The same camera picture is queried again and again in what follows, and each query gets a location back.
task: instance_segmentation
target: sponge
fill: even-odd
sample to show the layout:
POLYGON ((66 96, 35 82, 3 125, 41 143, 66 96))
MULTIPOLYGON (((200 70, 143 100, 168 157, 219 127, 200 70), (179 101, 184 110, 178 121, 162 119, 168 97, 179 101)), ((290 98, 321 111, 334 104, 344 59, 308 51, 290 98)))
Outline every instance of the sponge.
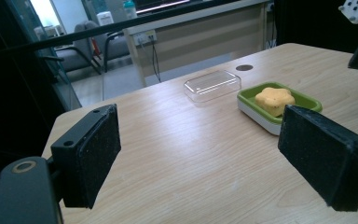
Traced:
POLYGON ((255 96, 255 104, 273 117, 282 115, 285 105, 294 105, 295 103, 295 98, 287 89, 266 87, 255 96))

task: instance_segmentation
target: wall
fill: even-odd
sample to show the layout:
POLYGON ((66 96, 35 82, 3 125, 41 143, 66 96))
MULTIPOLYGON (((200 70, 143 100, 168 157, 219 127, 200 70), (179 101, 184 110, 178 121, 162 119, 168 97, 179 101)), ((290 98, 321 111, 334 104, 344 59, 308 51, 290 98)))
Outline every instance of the wall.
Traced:
POLYGON ((39 17, 39 20, 42 22, 43 26, 60 25, 57 15, 55 14, 55 11, 49 0, 31 0, 31 3, 34 6, 34 10, 36 11, 37 16, 39 17))
MULTIPOLYGON (((235 59, 258 52, 264 48, 265 28, 263 4, 158 28, 159 70, 163 72, 228 53, 235 59)), ((152 46, 148 44, 145 50, 136 47, 131 37, 128 37, 128 43, 140 74, 153 75, 152 46)))
POLYGON ((80 0, 51 0, 51 2, 67 34, 73 33, 78 23, 88 20, 80 0))
POLYGON ((127 16, 126 13, 124 12, 122 0, 106 1, 106 6, 109 8, 109 11, 112 13, 114 22, 121 22, 127 20, 127 16))

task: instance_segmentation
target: chair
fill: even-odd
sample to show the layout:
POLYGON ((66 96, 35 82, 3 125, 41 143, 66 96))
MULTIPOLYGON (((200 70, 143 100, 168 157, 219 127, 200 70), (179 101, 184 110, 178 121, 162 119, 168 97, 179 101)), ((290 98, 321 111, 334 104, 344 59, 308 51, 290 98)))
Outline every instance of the chair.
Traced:
MULTIPOLYGON (((85 30, 85 22, 79 23, 75 27, 75 33, 85 30)), ((56 49, 56 54, 57 57, 63 58, 61 64, 65 72, 91 66, 99 75, 101 74, 100 70, 98 69, 100 64, 93 57, 90 38, 75 40, 72 46, 56 49)))
MULTIPOLYGON (((99 27, 95 21, 86 21, 86 29, 99 27)), ((130 55, 126 37, 121 33, 94 36, 100 52, 103 54, 103 68, 107 72, 107 61, 130 55)))

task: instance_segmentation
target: wooden table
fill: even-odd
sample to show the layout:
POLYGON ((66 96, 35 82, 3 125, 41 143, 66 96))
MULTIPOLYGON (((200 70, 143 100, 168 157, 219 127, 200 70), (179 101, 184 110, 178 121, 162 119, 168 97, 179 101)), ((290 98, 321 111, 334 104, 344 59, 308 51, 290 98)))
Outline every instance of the wooden table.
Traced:
POLYGON ((336 212, 277 148, 278 137, 242 113, 237 93, 203 104, 183 84, 216 70, 246 89, 278 81, 323 104, 358 133, 358 70, 348 53, 282 45, 57 118, 49 146, 92 108, 117 104, 122 150, 92 210, 64 208, 65 223, 358 223, 336 212), (253 69, 238 71, 239 65, 253 69))

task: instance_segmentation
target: plastic lid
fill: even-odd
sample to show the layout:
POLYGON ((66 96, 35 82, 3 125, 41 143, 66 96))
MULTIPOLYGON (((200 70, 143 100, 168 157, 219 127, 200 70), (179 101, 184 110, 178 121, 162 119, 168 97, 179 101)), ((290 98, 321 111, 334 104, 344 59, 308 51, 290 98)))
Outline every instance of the plastic lid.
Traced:
POLYGON ((241 78, 228 71, 216 71, 185 82, 185 94, 196 103, 210 101, 241 89, 241 78))

